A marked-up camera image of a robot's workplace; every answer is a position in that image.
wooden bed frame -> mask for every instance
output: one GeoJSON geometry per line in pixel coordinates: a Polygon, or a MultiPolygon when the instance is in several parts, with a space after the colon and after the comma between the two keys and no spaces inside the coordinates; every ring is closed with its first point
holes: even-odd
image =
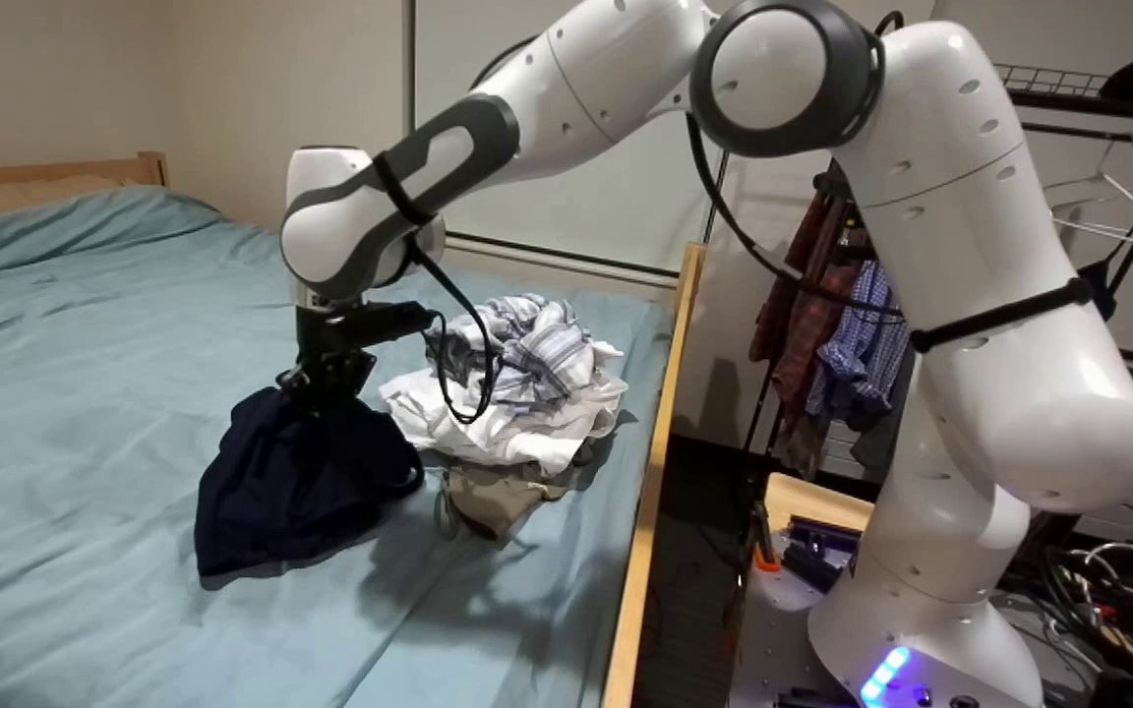
{"type": "MultiPolygon", "coordinates": [[[[120,163],[59,163],[59,167],[0,167],[0,187],[38,187],[38,183],[73,183],[73,179],[93,179],[93,183],[112,183],[112,187],[166,187],[166,156],[160,152],[135,152],[120,163]]],[[[672,316],[672,343],[670,343],[670,361],[660,375],[660,400],[649,432],[649,458],[646,458],[646,480],[639,480],[639,502],[638,502],[638,525],[633,525],[633,543],[629,543],[629,564],[626,564],[626,582],[621,582],[621,607],[617,607],[617,626],[609,643],[609,669],[605,669],[605,708],[629,708],[633,689],[638,689],[638,666],[639,666],[639,626],[646,626],[646,600],[649,600],[649,580],[654,580],[654,539],[657,539],[657,512],[660,512],[660,480],[670,466],[670,437],[672,437],[672,413],[676,413],[676,387],[681,387],[681,367],[685,367],[685,345],[689,345],[689,323],[691,323],[691,302],[700,286],[700,264],[705,248],[685,252],[681,285],[676,285],[676,316],[672,316]]]]}

white cloth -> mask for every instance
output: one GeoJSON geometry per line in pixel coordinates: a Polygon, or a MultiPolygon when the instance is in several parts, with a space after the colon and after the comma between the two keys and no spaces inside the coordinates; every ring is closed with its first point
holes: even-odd
{"type": "MultiPolygon", "coordinates": [[[[411,447],[482,467],[540,466],[544,478],[561,478],[584,441],[609,437],[617,426],[629,387],[609,367],[621,353],[569,323],[561,302],[540,294],[482,302],[478,320],[500,352],[486,413],[459,426],[428,367],[380,387],[390,416],[411,447]]],[[[462,316],[448,323],[448,336],[469,343],[476,361],[469,387],[448,383],[451,404],[469,413],[478,404],[482,340],[462,316]]]]}

blue bed sheet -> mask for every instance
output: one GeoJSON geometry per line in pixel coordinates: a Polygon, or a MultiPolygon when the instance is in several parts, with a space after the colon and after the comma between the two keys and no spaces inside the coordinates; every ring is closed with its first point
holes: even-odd
{"type": "MultiPolygon", "coordinates": [[[[293,358],[274,242],[166,188],[0,221],[0,703],[596,703],[670,310],[533,290],[621,345],[633,387],[575,496],[508,546],[443,539],[432,466],[363,543],[200,589],[198,480],[229,409],[293,358]]],[[[455,310],[423,277],[380,301],[455,310]]],[[[417,340],[380,345],[367,392],[420,361],[417,340]]]]}

blue light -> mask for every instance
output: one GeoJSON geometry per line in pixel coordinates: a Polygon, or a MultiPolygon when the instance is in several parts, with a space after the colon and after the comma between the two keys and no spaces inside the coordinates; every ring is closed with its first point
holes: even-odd
{"type": "Polygon", "coordinates": [[[894,645],[894,649],[886,652],[886,660],[874,669],[874,676],[860,686],[856,698],[860,698],[864,703],[877,703],[881,691],[886,691],[886,686],[887,686],[910,660],[912,660],[912,649],[894,645]]]}

hanger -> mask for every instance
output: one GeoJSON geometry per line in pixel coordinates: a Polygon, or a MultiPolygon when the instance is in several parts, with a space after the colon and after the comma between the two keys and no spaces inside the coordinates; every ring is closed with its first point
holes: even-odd
{"type": "MultiPolygon", "coordinates": [[[[1125,197],[1133,204],[1133,188],[1125,188],[1106,167],[1110,167],[1110,152],[1114,152],[1114,143],[1106,143],[1106,152],[1101,152],[1101,167],[1091,175],[1091,179],[1075,179],[1075,183],[1049,183],[1043,188],[1067,188],[1067,187],[1110,187],[1117,197],[1125,197]]],[[[1075,231],[1091,231],[1091,238],[1106,238],[1106,242],[1119,242],[1119,243],[1133,243],[1133,226],[1119,230],[1119,226],[1093,226],[1093,221],[1063,221],[1053,217],[1053,226],[1063,230],[1075,230],[1075,231]]]]}

